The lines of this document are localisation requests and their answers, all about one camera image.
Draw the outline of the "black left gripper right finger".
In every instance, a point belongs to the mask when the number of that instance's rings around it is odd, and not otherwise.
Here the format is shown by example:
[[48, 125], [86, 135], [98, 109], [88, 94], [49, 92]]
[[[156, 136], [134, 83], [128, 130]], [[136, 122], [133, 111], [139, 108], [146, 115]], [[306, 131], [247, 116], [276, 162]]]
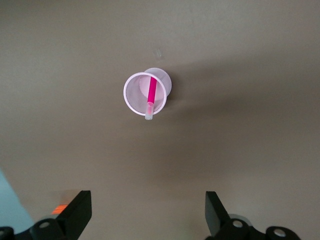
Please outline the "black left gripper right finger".
[[229, 214], [217, 193], [205, 193], [205, 220], [210, 232], [208, 240], [299, 240], [292, 230], [270, 226], [265, 232], [255, 229], [244, 216]]

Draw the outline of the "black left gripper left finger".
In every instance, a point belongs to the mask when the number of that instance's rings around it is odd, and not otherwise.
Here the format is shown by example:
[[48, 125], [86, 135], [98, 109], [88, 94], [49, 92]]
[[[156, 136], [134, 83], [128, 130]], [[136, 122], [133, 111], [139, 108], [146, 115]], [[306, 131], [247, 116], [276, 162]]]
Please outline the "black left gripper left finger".
[[0, 228], [2, 240], [77, 240], [91, 219], [91, 191], [82, 190], [56, 218], [45, 218], [23, 232]]

